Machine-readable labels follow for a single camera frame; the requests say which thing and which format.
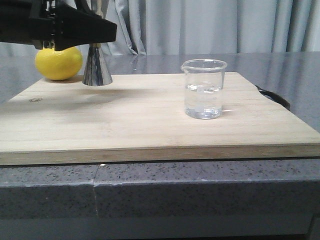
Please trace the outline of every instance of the water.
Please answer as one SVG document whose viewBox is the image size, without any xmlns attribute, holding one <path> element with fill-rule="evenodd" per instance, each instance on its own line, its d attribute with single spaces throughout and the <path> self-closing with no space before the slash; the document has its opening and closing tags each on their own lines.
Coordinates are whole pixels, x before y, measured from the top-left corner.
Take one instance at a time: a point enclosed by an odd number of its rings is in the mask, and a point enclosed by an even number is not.
<svg viewBox="0 0 320 240">
<path fill-rule="evenodd" d="M 212 84 L 185 87 L 185 113 L 196 119 L 215 119 L 222 112 L 221 87 Z"/>
</svg>

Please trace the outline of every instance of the wooden cutting board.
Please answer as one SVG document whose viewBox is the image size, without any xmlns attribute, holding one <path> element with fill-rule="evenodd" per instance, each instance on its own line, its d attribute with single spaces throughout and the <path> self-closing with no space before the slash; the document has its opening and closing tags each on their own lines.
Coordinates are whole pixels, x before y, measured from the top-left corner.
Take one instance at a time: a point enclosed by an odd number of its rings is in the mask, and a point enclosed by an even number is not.
<svg viewBox="0 0 320 240">
<path fill-rule="evenodd" d="M 112 77 L 42 79 L 0 105 L 0 165 L 320 156 L 320 134 L 236 72 L 210 120 L 184 113 L 184 74 Z"/>
</svg>

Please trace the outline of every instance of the gray curtain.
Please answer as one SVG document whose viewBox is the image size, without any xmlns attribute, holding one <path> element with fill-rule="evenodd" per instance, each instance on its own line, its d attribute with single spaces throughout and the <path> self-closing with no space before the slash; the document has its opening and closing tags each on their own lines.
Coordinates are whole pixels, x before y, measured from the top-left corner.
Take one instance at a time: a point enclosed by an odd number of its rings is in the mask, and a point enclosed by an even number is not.
<svg viewBox="0 0 320 240">
<path fill-rule="evenodd" d="M 320 0 L 110 0 L 106 19 L 109 55 L 320 51 Z M 35 52 L 0 43 L 0 56 Z"/>
</svg>

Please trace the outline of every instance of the lemon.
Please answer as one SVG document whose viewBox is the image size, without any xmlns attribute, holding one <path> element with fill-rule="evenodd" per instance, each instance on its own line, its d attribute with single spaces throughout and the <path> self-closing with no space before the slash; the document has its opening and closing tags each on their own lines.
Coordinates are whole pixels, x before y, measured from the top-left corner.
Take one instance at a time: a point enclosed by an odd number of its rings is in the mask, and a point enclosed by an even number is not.
<svg viewBox="0 0 320 240">
<path fill-rule="evenodd" d="M 62 51 L 44 48 L 36 54 L 34 65 L 47 79 L 65 80 L 76 75 L 81 69 L 82 54 L 74 46 Z"/>
</svg>

